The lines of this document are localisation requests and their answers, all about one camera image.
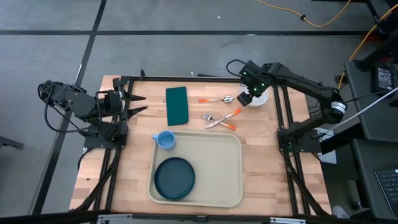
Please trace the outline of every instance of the gray floor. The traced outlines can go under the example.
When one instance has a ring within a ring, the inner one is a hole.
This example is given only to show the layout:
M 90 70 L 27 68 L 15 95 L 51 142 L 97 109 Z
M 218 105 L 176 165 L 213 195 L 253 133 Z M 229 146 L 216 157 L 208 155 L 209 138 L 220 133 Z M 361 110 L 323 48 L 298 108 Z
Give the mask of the gray floor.
M 344 5 L 311 0 L 272 3 L 306 13 L 316 24 L 328 21 Z M 91 30 L 99 5 L 100 0 L 3 0 L 0 30 Z M 375 0 L 374 5 L 380 15 L 387 9 L 382 0 Z M 367 30 L 372 25 L 367 7 L 354 3 L 335 23 L 321 30 Z M 295 15 L 255 0 L 108 0 L 99 29 L 317 30 Z M 44 104 L 37 97 L 37 85 L 48 79 L 73 83 L 87 41 L 86 35 L 0 35 L 0 136 L 25 142 L 23 150 L 4 147 L 0 151 L 0 217 L 30 212 L 55 137 L 43 121 Z M 93 94 L 103 75 L 138 75 L 140 69 L 156 76 L 190 76 L 190 72 L 228 76 L 225 64 L 235 58 L 281 62 L 295 73 L 336 86 L 334 76 L 340 75 L 344 61 L 360 41 L 360 37 L 311 36 L 97 36 L 82 87 Z M 374 44 L 366 44 L 358 58 L 373 48 Z M 343 96 L 351 98 L 348 86 Z M 315 104 L 310 98 L 307 101 Z M 353 105 L 348 113 L 354 113 Z M 57 127 L 58 114 L 49 111 L 49 117 Z M 66 136 L 44 213 L 68 210 L 82 145 L 79 135 Z M 328 187 L 331 203 L 346 205 L 345 197 L 337 195 L 341 183 L 333 178 L 327 182 L 336 186 Z

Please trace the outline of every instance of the plastic tray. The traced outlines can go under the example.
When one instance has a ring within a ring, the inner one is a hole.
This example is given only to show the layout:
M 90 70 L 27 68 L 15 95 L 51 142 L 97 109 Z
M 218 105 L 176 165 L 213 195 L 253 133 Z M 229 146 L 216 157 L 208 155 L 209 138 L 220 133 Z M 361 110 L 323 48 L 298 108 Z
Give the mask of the plastic tray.
M 242 145 L 232 134 L 174 132 L 174 150 L 159 148 L 154 141 L 148 194 L 157 203 L 232 208 L 243 197 Z M 155 188 L 154 175 L 159 164 L 181 157 L 191 163 L 196 181 L 192 191 L 179 201 L 163 198 Z

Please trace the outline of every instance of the light blue cup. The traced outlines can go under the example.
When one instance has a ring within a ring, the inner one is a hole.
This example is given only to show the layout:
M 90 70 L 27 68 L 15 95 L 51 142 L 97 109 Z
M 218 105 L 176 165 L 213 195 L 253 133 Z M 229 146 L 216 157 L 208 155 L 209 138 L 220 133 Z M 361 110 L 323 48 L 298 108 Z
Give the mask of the light blue cup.
M 171 131 L 162 131 L 159 134 L 154 134 L 152 138 L 162 149 L 172 150 L 175 148 L 175 136 Z

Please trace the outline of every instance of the butcher block tabletop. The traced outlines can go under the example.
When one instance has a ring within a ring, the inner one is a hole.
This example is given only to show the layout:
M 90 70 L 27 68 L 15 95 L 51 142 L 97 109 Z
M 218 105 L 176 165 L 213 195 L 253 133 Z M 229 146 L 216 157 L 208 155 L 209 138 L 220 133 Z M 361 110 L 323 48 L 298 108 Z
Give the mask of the butcher block tabletop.
M 103 77 L 101 91 L 113 88 L 112 79 L 116 75 Z M 168 126 L 165 90 L 185 86 L 188 93 L 189 122 L 183 125 Z M 258 107 L 242 107 L 238 100 L 230 104 L 223 102 L 199 103 L 200 98 L 222 98 L 226 95 L 238 96 L 239 83 L 210 82 L 155 82 L 135 81 L 132 94 L 147 99 L 132 101 L 130 108 L 148 106 L 148 109 L 134 115 L 129 120 L 129 134 L 126 147 L 122 150 L 116 185 L 111 206 L 118 213 L 172 213 L 206 215 L 261 215 L 291 216 L 289 188 L 284 158 L 279 154 L 276 130 L 279 127 L 275 107 L 274 91 L 270 87 L 268 101 Z M 309 117 L 305 96 L 288 89 L 294 121 Z M 281 105 L 285 126 L 287 117 L 283 97 Z M 201 119 L 203 114 L 211 114 L 218 119 L 241 108 L 242 112 L 228 118 L 225 123 L 236 126 L 232 131 L 222 125 L 205 129 L 208 121 Z M 236 135 L 242 144 L 243 157 L 243 199 L 234 208 L 196 207 L 188 205 L 168 205 L 153 202 L 147 194 L 150 160 L 154 147 L 152 135 L 162 130 L 203 131 L 230 133 Z M 319 161 L 310 153 L 301 153 L 305 184 L 317 202 L 328 213 L 331 212 L 322 169 Z M 70 208 L 79 206 L 94 189 L 100 176 L 104 149 L 94 149 L 81 161 L 73 191 Z M 298 209 L 303 213 L 300 191 L 297 186 Z M 108 186 L 105 185 L 100 208 L 104 208 Z

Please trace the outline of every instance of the dark green cloth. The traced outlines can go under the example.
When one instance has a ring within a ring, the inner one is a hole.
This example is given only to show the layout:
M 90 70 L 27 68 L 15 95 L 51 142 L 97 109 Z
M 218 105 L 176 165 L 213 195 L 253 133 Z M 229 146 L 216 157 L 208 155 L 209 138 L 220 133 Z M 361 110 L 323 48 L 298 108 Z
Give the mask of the dark green cloth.
M 166 89 L 166 109 L 169 126 L 188 122 L 187 87 Z

